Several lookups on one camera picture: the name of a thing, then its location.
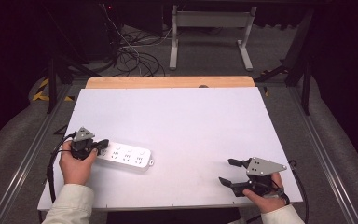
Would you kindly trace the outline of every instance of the black wall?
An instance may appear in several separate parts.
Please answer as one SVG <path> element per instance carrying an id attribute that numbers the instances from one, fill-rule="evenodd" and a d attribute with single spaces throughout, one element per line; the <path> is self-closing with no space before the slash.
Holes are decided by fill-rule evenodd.
<path id="1" fill-rule="evenodd" d="M 305 51 L 321 96 L 358 152 L 358 1 L 314 16 Z"/>
<path id="2" fill-rule="evenodd" d="M 27 2 L 0 0 L 0 130 L 28 104 L 48 57 L 34 33 Z"/>

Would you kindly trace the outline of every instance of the metal rail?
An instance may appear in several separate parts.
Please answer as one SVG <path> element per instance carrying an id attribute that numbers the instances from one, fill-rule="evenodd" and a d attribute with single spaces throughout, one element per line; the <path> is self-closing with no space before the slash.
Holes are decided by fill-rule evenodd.
<path id="1" fill-rule="evenodd" d="M 342 183 L 339 174 L 336 171 L 336 168 L 334 167 L 332 161 L 330 160 L 330 157 L 327 154 L 327 151 L 324 147 L 324 144 L 322 143 L 321 138 L 316 132 L 313 122 L 310 119 L 310 116 L 307 116 L 304 113 L 304 110 L 302 109 L 300 96 L 296 91 L 296 88 L 289 87 L 288 89 L 290 95 L 292 96 L 294 102 L 296 103 L 296 107 L 298 108 L 304 123 L 307 126 L 308 132 L 310 134 L 310 141 L 313 144 L 313 149 L 315 150 L 316 156 L 318 157 L 319 162 L 322 165 L 322 168 L 324 169 L 324 173 L 327 177 L 330 187 L 333 190 L 334 194 L 336 195 L 338 204 L 341 207 L 341 210 L 347 222 L 358 224 L 358 214 L 356 212 L 356 209 L 354 208 L 351 199 L 347 191 L 345 190 L 345 187 Z"/>
<path id="2" fill-rule="evenodd" d="M 32 165 L 34 164 L 34 160 L 36 159 L 36 156 L 39 153 L 39 150 L 46 138 L 46 132 L 48 130 L 48 127 L 54 119 L 55 114 L 57 113 L 61 103 L 65 99 L 65 96 L 67 95 L 70 88 L 70 85 L 62 86 L 62 89 L 59 93 L 57 105 L 54 107 L 50 114 L 46 115 L 42 125 L 40 126 L 34 138 L 33 143 L 28 148 L 28 151 L 25 154 L 25 157 L 22 160 L 18 170 L 14 173 L 11 182 L 0 202 L 0 223 L 4 222 L 11 205 L 14 203 L 14 200 L 19 194 L 22 184 L 24 183 L 25 178 L 29 174 Z"/>

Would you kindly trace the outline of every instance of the power strip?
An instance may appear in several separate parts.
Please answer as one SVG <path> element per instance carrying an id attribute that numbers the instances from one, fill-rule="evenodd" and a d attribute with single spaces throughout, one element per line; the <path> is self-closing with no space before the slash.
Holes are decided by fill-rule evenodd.
<path id="1" fill-rule="evenodd" d="M 101 155 L 97 158 L 132 170 L 146 171 L 154 164 L 151 155 L 151 151 L 146 148 L 110 142 L 106 149 L 101 150 Z"/>

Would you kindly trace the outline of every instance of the white sleeve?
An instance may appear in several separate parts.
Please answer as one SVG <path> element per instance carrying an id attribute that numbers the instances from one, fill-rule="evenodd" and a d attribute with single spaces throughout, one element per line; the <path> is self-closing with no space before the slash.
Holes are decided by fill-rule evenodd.
<path id="1" fill-rule="evenodd" d="M 261 214 L 264 224 L 300 224 L 304 221 L 300 218 L 295 208 L 289 204 L 275 211 Z"/>
<path id="2" fill-rule="evenodd" d="M 63 186 L 43 224 L 89 223 L 94 201 L 92 189 L 75 184 Z"/>

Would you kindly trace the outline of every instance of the white tabletop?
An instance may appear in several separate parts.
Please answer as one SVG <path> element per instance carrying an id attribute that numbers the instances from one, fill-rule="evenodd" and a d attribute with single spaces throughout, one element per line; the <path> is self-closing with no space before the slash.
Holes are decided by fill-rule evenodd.
<path id="1" fill-rule="evenodd" d="M 155 164 L 144 173 L 93 164 L 88 186 L 103 210 L 245 206 L 218 177 L 247 181 L 227 159 L 258 157 L 288 166 L 256 87 L 82 90 L 67 133 L 85 127 L 94 140 L 145 147 Z M 57 195 L 63 179 L 54 166 Z M 290 169 L 281 172 L 291 202 L 302 202 Z M 38 210 L 49 210 L 48 185 Z"/>

